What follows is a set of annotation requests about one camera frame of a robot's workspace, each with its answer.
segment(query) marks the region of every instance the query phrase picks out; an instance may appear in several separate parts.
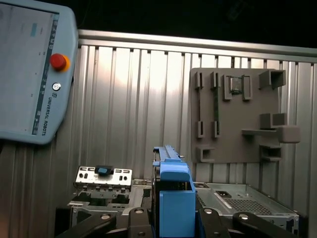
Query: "aluminum panel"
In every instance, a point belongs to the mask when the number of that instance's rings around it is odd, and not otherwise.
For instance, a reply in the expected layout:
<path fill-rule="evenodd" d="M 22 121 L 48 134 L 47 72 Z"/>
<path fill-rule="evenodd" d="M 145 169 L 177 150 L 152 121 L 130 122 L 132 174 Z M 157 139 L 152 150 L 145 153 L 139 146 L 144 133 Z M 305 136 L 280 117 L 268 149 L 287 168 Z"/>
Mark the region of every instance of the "aluminum panel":
<path fill-rule="evenodd" d="M 109 164 L 150 178 L 152 148 L 172 144 L 196 181 L 250 183 L 317 222 L 316 64 L 312 49 L 80 31 L 80 49 L 65 120 L 53 142 L 6 142 L 0 154 L 1 237 L 52 237 L 54 209 L 74 192 L 79 165 Z M 282 68 L 288 123 L 302 142 L 283 160 L 263 164 L 193 164 L 189 71 L 194 67 Z M 317 228 L 311 225 L 310 235 Z"/>
<path fill-rule="evenodd" d="M 313 117 L 312 117 L 312 145 L 317 144 L 317 64 L 314 64 L 314 80 L 313 80 Z M 309 211 L 309 237 L 317 237 L 317 229 L 314 227 L 317 224 L 317 147 L 311 148 L 311 172 L 309 180 L 310 197 L 309 202 L 306 204 Z"/>
<path fill-rule="evenodd" d="M 296 145 L 294 173 L 294 209 L 308 214 L 310 166 L 312 150 L 313 66 L 298 64 L 297 116 L 301 143 Z"/>

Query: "metal screw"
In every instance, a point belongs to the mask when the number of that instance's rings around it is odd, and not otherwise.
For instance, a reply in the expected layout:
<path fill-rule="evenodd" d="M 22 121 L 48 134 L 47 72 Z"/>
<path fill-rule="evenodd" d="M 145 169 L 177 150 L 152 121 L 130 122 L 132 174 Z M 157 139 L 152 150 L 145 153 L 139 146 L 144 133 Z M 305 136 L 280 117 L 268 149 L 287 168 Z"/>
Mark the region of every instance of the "metal screw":
<path fill-rule="evenodd" d="M 211 214 L 212 210 L 211 209 L 205 209 L 204 212 L 206 212 L 207 214 Z"/>
<path fill-rule="evenodd" d="M 101 216 L 101 219 L 103 219 L 103 220 L 107 220 L 107 219 L 109 219 L 109 218 L 110 218 L 110 216 L 107 215 L 107 214 Z"/>
<path fill-rule="evenodd" d="M 52 89 L 54 91 L 58 91 L 61 88 L 61 84 L 60 83 L 54 83 L 52 86 Z"/>
<path fill-rule="evenodd" d="M 135 213 L 136 214 L 141 214 L 141 213 L 143 213 L 143 210 L 142 209 L 137 209 L 137 210 L 135 210 Z"/>
<path fill-rule="evenodd" d="M 240 214 L 239 217 L 243 220 L 247 220 L 249 218 L 246 214 Z"/>

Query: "ventilation grille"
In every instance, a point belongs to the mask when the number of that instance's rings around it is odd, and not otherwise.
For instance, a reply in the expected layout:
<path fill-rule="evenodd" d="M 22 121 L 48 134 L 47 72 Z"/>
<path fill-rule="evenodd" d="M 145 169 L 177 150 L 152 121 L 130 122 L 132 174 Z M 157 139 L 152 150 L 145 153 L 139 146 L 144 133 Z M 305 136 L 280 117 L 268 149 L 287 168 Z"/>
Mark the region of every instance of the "ventilation grille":
<path fill-rule="evenodd" d="M 272 215 L 271 211 L 257 201 L 243 199 L 225 199 L 226 202 L 237 212 L 250 212 L 257 215 Z"/>
<path fill-rule="evenodd" d="M 198 201 L 200 202 L 201 206 L 202 206 L 202 207 L 206 207 L 206 204 L 205 204 L 204 201 L 199 197 L 198 194 L 196 194 L 196 197 L 197 197 Z"/>

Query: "red emergency stop button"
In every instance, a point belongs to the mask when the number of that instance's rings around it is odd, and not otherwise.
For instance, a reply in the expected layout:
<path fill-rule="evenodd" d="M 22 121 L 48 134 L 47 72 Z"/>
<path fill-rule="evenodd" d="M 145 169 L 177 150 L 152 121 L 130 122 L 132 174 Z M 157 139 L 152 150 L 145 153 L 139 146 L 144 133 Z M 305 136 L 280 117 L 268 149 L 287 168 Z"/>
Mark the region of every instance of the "red emergency stop button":
<path fill-rule="evenodd" d="M 67 60 L 61 54 L 53 54 L 50 58 L 50 63 L 53 69 L 56 71 L 62 71 L 67 65 Z"/>

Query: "touchscreen display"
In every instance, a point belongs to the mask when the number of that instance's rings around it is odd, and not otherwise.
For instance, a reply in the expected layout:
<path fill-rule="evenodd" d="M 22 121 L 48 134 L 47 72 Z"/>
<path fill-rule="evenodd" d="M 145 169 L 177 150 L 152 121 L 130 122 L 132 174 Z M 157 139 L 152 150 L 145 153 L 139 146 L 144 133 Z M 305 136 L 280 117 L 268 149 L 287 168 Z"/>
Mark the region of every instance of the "touchscreen display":
<path fill-rule="evenodd" d="M 38 133 L 58 17 L 0 3 L 0 130 Z"/>

